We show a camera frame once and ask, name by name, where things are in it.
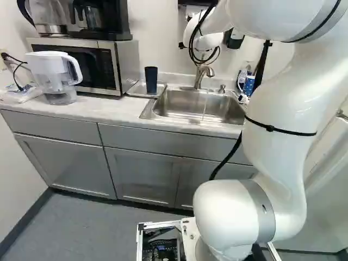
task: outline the stainless steel sink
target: stainless steel sink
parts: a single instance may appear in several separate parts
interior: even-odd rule
[[[243,125],[244,111],[228,91],[218,94],[169,88],[157,100],[149,101],[140,118],[210,126]]]

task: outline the microwave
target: microwave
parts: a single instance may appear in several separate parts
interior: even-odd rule
[[[27,38],[33,52],[61,51],[78,61],[83,80],[77,91],[122,96],[140,79],[137,40],[103,41],[74,38]]]

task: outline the blue cup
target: blue cup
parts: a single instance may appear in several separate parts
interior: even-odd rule
[[[155,66],[145,67],[146,91],[148,94],[157,93],[158,68]]]

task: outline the cabinet drawer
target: cabinet drawer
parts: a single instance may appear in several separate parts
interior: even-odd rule
[[[196,189],[209,180],[218,162],[199,159],[183,159],[179,185],[176,195],[176,207],[192,209],[192,200]],[[257,170],[251,166],[227,163],[217,173],[215,179],[249,179]]]
[[[13,132],[101,145],[98,126],[93,122],[18,113],[10,110],[2,110],[1,113]]]
[[[106,148],[117,197],[174,207],[181,158]]]
[[[23,134],[15,138],[50,187],[116,199],[101,146]]]
[[[222,161],[235,139],[99,124],[104,146]],[[231,163],[251,165],[240,147]]]

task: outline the refrigerator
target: refrigerator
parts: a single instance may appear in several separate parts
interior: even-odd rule
[[[336,253],[348,248],[348,104],[330,121],[304,167],[307,221],[276,248]]]

